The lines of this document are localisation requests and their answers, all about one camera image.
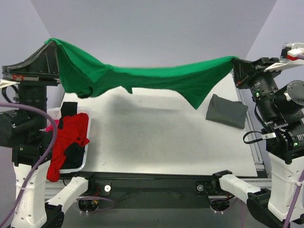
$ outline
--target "gray cloth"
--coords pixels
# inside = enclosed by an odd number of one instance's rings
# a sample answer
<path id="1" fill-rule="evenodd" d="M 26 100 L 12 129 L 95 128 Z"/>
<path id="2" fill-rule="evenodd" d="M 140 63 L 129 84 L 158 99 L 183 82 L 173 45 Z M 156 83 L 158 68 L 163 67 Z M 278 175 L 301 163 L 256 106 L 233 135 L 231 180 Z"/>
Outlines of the gray cloth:
<path id="1" fill-rule="evenodd" d="M 206 120 L 244 129 L 247 110 L 248 106 L 240 101 L 230 101 L 213 94 Z"/>

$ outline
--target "gray wall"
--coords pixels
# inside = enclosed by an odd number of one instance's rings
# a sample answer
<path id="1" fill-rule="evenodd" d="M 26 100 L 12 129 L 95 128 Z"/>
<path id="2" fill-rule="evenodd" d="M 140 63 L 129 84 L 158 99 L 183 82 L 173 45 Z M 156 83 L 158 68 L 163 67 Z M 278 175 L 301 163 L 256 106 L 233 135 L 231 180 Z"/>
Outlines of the gray wall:
<path id="1" fill-rule="evenodd" d="M 50 35 L 30 0 L 0 0 L 0 66 L 23 61 L 33 54 Z M 60 105 L 63 89 L 48 89 L 48 107 Z M 0 102 L 5 102 L 0 95 Z M 15 174 L 11 149 L 0 147 L 0 220 L 15 199 Z"/>

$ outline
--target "table surface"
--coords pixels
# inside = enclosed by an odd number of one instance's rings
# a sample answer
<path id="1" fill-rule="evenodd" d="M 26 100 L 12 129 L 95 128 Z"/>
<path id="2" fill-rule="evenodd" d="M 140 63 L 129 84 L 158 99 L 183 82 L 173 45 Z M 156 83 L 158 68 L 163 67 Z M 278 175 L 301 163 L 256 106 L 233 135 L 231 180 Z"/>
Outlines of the table surface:
<path id="1" fill-rule="evenodd" d="M 227 75 L 198 110 L 170 90 L 135 88 L 128 94 L 112 89 L 96 98 L 65 94 L 63 102 L 92 109 L 90 143 L 84 171 L 212 175 L 231 170 L 257 176 L 246 130 L 206 120 L 212 97 L 237 101 L 232 75 Z"/>

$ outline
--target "green cloth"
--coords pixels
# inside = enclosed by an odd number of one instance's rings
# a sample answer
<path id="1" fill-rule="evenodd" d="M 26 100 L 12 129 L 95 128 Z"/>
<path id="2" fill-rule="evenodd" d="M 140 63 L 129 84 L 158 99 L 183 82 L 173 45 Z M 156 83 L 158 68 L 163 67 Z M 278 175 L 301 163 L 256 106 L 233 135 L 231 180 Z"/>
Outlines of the green cloth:
<path id="1" fill-rule="evenodd" d="M 210 90 L 232 69 L 235 57 L 222 57 L 166 68 L 123 68 L 103 64 L 85 51 L 59 39 L 57 44 L 62 86 L 79 98 L 97 97 L 122 86 L 130 94 L 132 88 L 169 89 L 181 94 L 197 109 Z"/>

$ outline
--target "laundry basket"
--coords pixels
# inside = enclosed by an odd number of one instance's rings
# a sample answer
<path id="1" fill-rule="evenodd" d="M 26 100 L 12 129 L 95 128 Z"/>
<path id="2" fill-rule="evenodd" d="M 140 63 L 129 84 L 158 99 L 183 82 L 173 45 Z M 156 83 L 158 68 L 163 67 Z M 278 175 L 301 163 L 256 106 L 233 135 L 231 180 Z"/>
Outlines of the laundry basket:
<path id="1" fill-rule="evenodd" d="M 47 110 L 47 114 L 49 114 L 54 120 L 59 120 L 61 118 L 61 108 L 50 108 Z M 87 107 L 78 107 L 77 108 L 77 113 L 86 113 L 89 117 L 89 122 L 87 126 L 87 133 L 86 137 L 87 139 L 90 139 L 90 129 L 91 129 L 91 120 L 92 120 L 92 110 Z M 71 172 L 78 172 L 83 169 L 85 166 L 86 162 L 86 156 L 87 156 L 87 148 L 89 144 L 85 145 L 85 153 L 84 153 L 84 158 L 82 161 L 82 165 L 79 168 L 76 169 L 65 169 L 65 170 L 60 170 L 60 173 L 71 173 Z"/>

